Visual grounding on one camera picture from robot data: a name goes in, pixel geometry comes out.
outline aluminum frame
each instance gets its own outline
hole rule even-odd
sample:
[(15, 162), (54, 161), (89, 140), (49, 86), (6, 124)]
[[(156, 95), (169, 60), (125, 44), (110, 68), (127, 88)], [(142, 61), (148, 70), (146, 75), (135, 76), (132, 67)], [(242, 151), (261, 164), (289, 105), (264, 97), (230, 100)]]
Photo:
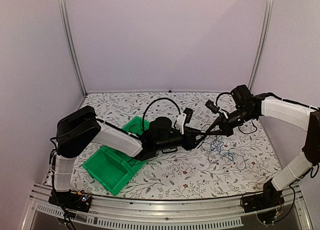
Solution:
[(80, 65), (78, 62), (76, 49), (75, 49), (74, 41), (71, 34), (70, 22), (69, 22), (68, 11), (67, 11), (67, 3), (66, 3), (66, 0), (58, 0), (58, 1), (59, 1), (60, 13), (61, 13), (61, 20), (62, 20), (63, 29), (65, 33), (65, 39), (68, 45), (74, 73), (75, 73), (80, 91), (82, 95), (85, 97), (87, 95), (87, 90), (85, 87), (84, 79), (81, 74)]
[(253, 68), (252, 68), (249, 83), (248, 83), (248, 88), (250, 91), (252, 91), (252, 89), (254, 87), (257, 73), (259, 70), (259, 65), (261, 62), (262, 54), (263, 54), (266, 39), (267, 39), (267, 33), (268, 33), (269, 25), (270, 25), (273, 4), (274, 4), (274, 0), (266, 0), (259, 45), (258, 45), (258, 49), (257, 49), (256, 55), (255, 55), (255, 59), (253, 62)]
[[(311, 220), (298, 184), (295, 207), (301, 229), (312, 230)], [(48, 203), (51, 188), (35, 183), (29, 197), (29, 206), (22, 230), (29, 230), (36, 211), (63, 219), (62, 210)], [(293, 201), (290, 188), (283, 190), (285, 206)], [(245, 213), (240, 206), (241, 196), (192, 200), (138, 200), (107, 196), (93, 196), (89, 213), (76, 213), (75, 223), (108, 229), (228, 229), (243, 226), (241, 217), (256, 214)]]

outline white wall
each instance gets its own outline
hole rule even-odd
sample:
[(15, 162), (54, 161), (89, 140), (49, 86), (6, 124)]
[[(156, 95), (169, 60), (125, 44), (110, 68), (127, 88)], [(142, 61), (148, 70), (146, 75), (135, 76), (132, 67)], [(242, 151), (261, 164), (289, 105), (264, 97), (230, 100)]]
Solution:
[(0, 0), (0, 229), (15, 230), (81, 94), (58, 0)]
[(88, 92), (249, 82), (266, 0), (66, 0)]
[[(274, 0), (270, 28), (254, 93), (274, 92), (320, 106), (320, 0)], [(273, 119), (261, 119), (283, 166), (305, 144), (306, 134)], [(314, 229), (320, 229), (320, 174), (300, 182)]]

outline green plastic box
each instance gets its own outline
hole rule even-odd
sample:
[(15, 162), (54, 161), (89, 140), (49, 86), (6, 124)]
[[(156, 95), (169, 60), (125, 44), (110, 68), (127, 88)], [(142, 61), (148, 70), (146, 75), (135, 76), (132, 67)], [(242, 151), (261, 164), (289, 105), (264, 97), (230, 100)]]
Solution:
[[(144, 127), (149, 128), (146, 120)], [(122, 129), (132, 134), (142, 133), (142, 118), (135, 116)], [(116, 196), (146, 162), (102, 146), (82, 166), (106, 190)]]

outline black cable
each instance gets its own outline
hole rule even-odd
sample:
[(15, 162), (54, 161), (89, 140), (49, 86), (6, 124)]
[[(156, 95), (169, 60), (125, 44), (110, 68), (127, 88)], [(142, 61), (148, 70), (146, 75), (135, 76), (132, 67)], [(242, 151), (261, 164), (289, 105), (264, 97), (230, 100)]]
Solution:
[(69, 223), (71, 224), (71, 226), (73, 227), (73, 230), (77, 230), (75, 225), (73, 224), (73, 222), (71, 221), (70, 219), (70, 216), (69, 216), (69, 212), (66, 210), (65, 207), (63, 207), (61, 205), (61, 203), (59, 202), (58, 200), (58, 197), (56, 195), (56, 189), (55, 189), (55, 174), (53, 173), (52, 174), (52, 178), (51, 178), (51, 185), (52, 185), (52, 195), (54, 196), (54, 198), (56, 199), (56, 202), (58, 203), (58, 205), (60, 206), (60, 208), (62, 209), (63, 213), (64, 213), (64, 220), (66, 221), (66, 218), (68, 218), (69, 220)]
[(221, 135), (225, 135), (224, 132), (220, 131), (220, 130), (216, 130), (216, 131), (210, 131), (210, 132), (201, 132), (201, 131), (194, 131), (194, 130), (190, 130), (192, 133), (195, 133), (196, 135), (199, 136), (221, 136)]
[[(205, 124), (205, 125), (203, 125), (203, 126), (201, 127), (200, 132), (203, 131), (203, 129), (204, 129), (205, 126), (209, 126), (209, 127), (210, 127), (210, 124)], [(196, 147), (197, 149), (200, 148), (200, 147), (202, 146), (202, 144), (204, 144), (205, 139), (206, 139), (207, 137), (208, 137), (208, 136), (205, 136), (205, 137), (204, 137), (204, 139), (203, 139), (203, 141), (201, 142), (201, 144)]]
[(285, 98), (282, 98), (282, 97), (279, 97), (279, 96), (275, 95), (273, 92), (268, 92), (267, 94), (269, 94), (270, 96), (272, 96), (272, 97), (274, 97), (274, 98), (276, 98), (278, 100), (281, 100), (281, 101), (284, 101), (284, 102), (287, 102), (287, 103), (297, 104), (297, 105), (300, 105), (300, 106), (303, 106), (303, 107), (306, 107), (306, 108), (310, 108), (310, 109), (313, 109), (313, 110), (316, 110), (316, 111), (319, 110), (319, 107), (313, 107), (313, 106), (309, 106), (307, 104), (304, 104), (304, 103), (301, 103), (301, 102), (298, 102), (298, 101), (285, 99)]
[[(237, 155), (237, 156), (240, 156), (240, 157), (243, 159), (244, 167), (243, 167), (242, 169), (240, 169), (240, 168), (238, 168), (238, 167), (236, 167), (236, 168), (237, 168), (239, 171), (243, 171), (243, 170), (246, 169), (247, 163), (246, 163), (246, 161), (245, 161), (244, 156), (242, 156), (242, 155), (240, 155), (240, 154), (238, 154), (238, 153), (236, 153), (236, 152), (230, 152), (230, 150), (232, 150), (232, 149), (235, 150), (234, 147), (231, 147), (231, 148), (229, 148), (228, 150), (227, 150), (227, 149), (223, 149), (223, 148), (221, 148), (220, 150), (218, 150), (218, 148), (220, 148), (221, 146), (215, 145), (216, 142), (218, 142), (218, 135), (215, 136), (215, 139), (214, 139), (211, 143), (210, 143), (210, 142), (203, 141), (203, 142), (201, 143), (201, 145), (199, 146), (199, 147), (202, 148), (203, 151), (209, 152), (209, 154), (208, 154), (208, 162), (209, 162), (209, 163), (212, 163), (212, 164), (215, 163), (214, 161), (211, 161), (211, 160), (210, 160), (210, 154), (211, 154), (212, 152), (217, 152), (220, 156), (222, 156), (223, 158), (227, 158), (227, 159), (228, 159), (229, 161), (231, 161), (231, 162), (235, 162), (235, 157), (234, 157), (234, 155)], [(205, 149), (205, 148), (203, 147), (203, 144), (209, 144), (209, 145), (210, 145), (210, 150)]]
[(141, 161), (138, 162), (138, 160), (136, 159), (134, 164), (132, 164), (132, 165), (129, 164), (129, 165), (130, 165), (130, 167), (134, 167), (136, 165), (139, 165), (140, 163), (141, 163)]
[(255, 133), (256, 131), (258, 131), (258, 128), (257, 128), (257, 126), (254, 124), (254, 120), (253, 120), (253, 119), (251, 120), (251, 124), (252, 124), (252, 126), (255, 128), (252, 132), (244, 132), (244, 131), (242, 131), (242, 130), (240, 129), (240, 126), (238, 126), (238, 130), (239, 130), (242, 134), (246, 134), (246, 135), (248, 135), (248, 134), (253, 134), (253, 133)]
[(290, 187), (290, 188), (292, 189), (292, 191), (293, 191), (293, 202), (292, 202), (292, 204), (291, 204), (291, 207), (289, 208), (289, 211), (283, 216), (283, 218), (280, 218), (279, 220), (275, 220), (275, 221), (273, 222), (274, 224), (282, 221), (283, 219), (285, 219), (285, 217), (288, 216), (289, 213), (291, 212), (291, 210), (294, 208), (295, 200), (296, 200), (296, 191), (295, 191), (295, 189), (292, 187), (292, 184), (294, 184), (294, 183), (291, 183), (291, 184), (289, 185), (289, 187)]
[(219, 98), (220, 98), (222, 95), (231, 95), (231, 93), (230, 93), (230, 92), (227, 92), (227, 91), (219, 93), (219, 95), (218, 95), (218, 96), (216, 97), (216, 99), (215, 99), (215, 105), (216, 105), (216, 106), (218, 106), (218, 100), (219, 100)]
[(110, 122), (107, 122), (107, 121), (105, 121), (105, 120), (103, 120), (103, 119), (100, 119), (100, 118), (93, 118), (93, 119), (96, 120), (96, 121), (98, 121), (98, 122), (100, 122), (100, 123), (102, 123), (102, 124), (105, 124), (105, 125), (107, 125), (107, 126), (109, 126), (109, 127), (112, 127), (113, 129), (116, 129), (116, 130), (118, 130), (118, 131), (120, 131), (120, 132), (123, 132), (124, 134), (129, 135), (129, 133), (128, 133), (126, 130), (123, 130), (122, 128), (117, 127), (116, 125), (113, 125), (113, 124), (111, 124)]
[[(208, 129), (205, 131), (205, 133), (210, 133), (212, 129), (214, 129), (216, 126), (218, 126), (218, 123), (220, 121), (220, 116), (217, 117), (214, 122), (208, 127)], [(205, 138), (207, 137), (208, 135), (203, 135), (202, 137), (200, 137), (195, 143), (196, 145), (199, 145), (202, 141), (205, 140)]]
[(283, 206), (283, 204), (281, 203), (281, 201), (279, 201), (279, 204), (280, 204), (280, 209), (278, 210), (278, 212), (281, 213), (281, 212), (282, 212), (282, 208), (283, 208), (284, 206)]
[(314, 167), (311, 169), (311, 172), (310, 172), (310, 178), (315, 178), (315, 176), (318, 174), (318, 172), (319, 172), (319, 163), (316, 165), (317, 166), (317, 168), (316, 168), (316, 171), (315, 171), (315, 174), (313, 174), (313, 172), (314, 172)]
[(136, 134), (136, 135), (141, 135), (142, 134), (142, 126), (141, 124), (133, 124), (129, 127), (129, 132), (132, 134)]
[(146, 129), (145, 129), (145, 118), (146, 118), (146, 114), (147, 114), (148, 109), (149, 109), (155, 102), (158, 102), (158, 101), (160, 101), (160, 100), (168, 100), (168, 101), (172, 102), (172, 103), (176, 106), (176, 108), (178, 109), (179, 115), (181, 114), (180, 108), (179, 108), (178, 104), (176, 104), (175, 101), (173, 101), (172, 99), (170, 99), (170, 98), (168, 98), (168, 97), (160, 97), (160, 98), (152, 101), (152, 102), (146, 107), (146, 109), (145, 109), (145, 111), (144, 111), (144, 113), (143, 113), (143, 116), (142, 116), (142, 130), (143, 130), (143, 132), (146, 131)]
[[(50, 138), (50, 141), (53, 143), (54, 145), (54, 149), (51, 151), (50, 153), (50, 159), (49, 159), (49, 162), (51, 163), (51, 168), (53, 169), (53, 171), (55, 170), (55, 153), (57, 152), (57, 144), (53, 141), (54, 137)], [(52, 195), (53, 197), (56, 199), (56, 202), (58, 203), (58, 205), (60, 206), (60, 208), (62, 209), (63, 213), (64, 213), (64, 220), (66, 221), (66, 217), (68, 218), (69, 220), (69, 223), (71, 224), (71, 226), (73, 227), (73, 230), (77, 230), (75, 225), (73, 224), (73, 222), (71, 221), (70, 219), (70, 216), (69, 216), (69, 212), (66, 210), (65, 207), (63, 207), (61, 205), (61, 203), (59, 202), (58, 200), (58, 197), (56, 195), (56, 189), (55, 189), (55, 173), (53, 172), (52, 174), (52, 177), (51, 177), (51, 185), (52, 185)], [(68, 226), (68, 223), (66, 223), (66, 226), (68, 229), (72, 230), (69, 226)]]
[(231, 95), (231, 93), (230, 93), (230, 92), (227, 92), (227, 91), (219, 93), (219, 95), (218, 95), (218, 96), (216, 97), (216, 99), (215, 99), (215, 105), (216, 105), (219, 109), (221, 109), (222, 111), (224, 111), (224, 112), (226, 112), (226, 113), (228, 114), (229, 112), (228, 112), (227, 110), (224, 110), (223, 108), (221, 108), (221, 107), (218, 106), (218, 100), (219, 100), (219, 98), (220, 98), (222, 95)]
[(256, 192), (248, 191), (248, 192), (245, 192), (244, 194), (242, 194), (242, 196), (241, 196), (241, 198), (240, 198), (240, 206), (241, 206), (242, 208), (245, 207), (244, 204), (243, 204), (243, 202), (242, 202), (242, 200), (243, 200), (243, 198), (244, 198), (245, 195), (248, 195), (248, 194), (257, 195), (258, 193), (262, 193), (262, 191), (256, 191)]
[(87, 119), (85, 120), (84, 122), (82, 122), (81, 124), (79, 124), (78, 126), (76, 126), (74, 129), (72, 129), (71, 131), (63, 134), (63, 135), (60, 135), (60, 136), (54, 136), (54, 137), (51, 137), (49, 140), (50, 142), (53, 143), (55, 149), (57, 149), (57, 144), (53, 141), (53, 140), (57, 140), (57, 139), (60, 139), (60, 138), (63, 138), (65, 136), (68, 136), (69, 134), (73, 133), (74, 131), (76, 131), (77, 129), (79, 129), (82, 125), (86, 124), (87, 122), (89, 121), (97, 121), (98, 119), (96, 118), (90, 118), (90, 119)]

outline table surface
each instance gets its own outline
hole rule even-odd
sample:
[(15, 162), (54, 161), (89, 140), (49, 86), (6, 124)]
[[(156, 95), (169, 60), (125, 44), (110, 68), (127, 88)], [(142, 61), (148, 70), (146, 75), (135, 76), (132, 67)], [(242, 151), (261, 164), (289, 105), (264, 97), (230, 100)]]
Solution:
[[(192, 120), (188, 126), (207, 129), (216, 115), (205, 107), (207, 100), (215, 101), (218, 93), (93, 93), (83, 103), (92, 106), (99, 118), (123, 127), (134, 116), (142, 117), (146, 107), (153, 100), (167, 97), (174, 100), (184, 110), (193, 109)], [(231, 112), (234, 102), (229, 95), (223, 95), (218, 105)], [(175, 106), (167, 101), (158, 101), (148, 110), (147, 121), (165, 116), (173, 122), (178, 115)], [(234, 130), (230, 137), (215, 136), (207, 138), (201, 147), (186, 151), (163, 154), (150, 159), (117, 195), (119, 198), (134, 199), (204, 199), (241, 195), (257, 192), (273, 174), (281, 169), (278, 158), (259, 121), (254, 120), (255, 130), (249, 121), (240, 129)], [(73, 166), (71, 190), (85, 190), (94, 195), (112, 196), (82, 164), (90, 158), (101, 145), (90, 143), (79, 155)], [(50, 186), (51, 173), (44, 182)]]

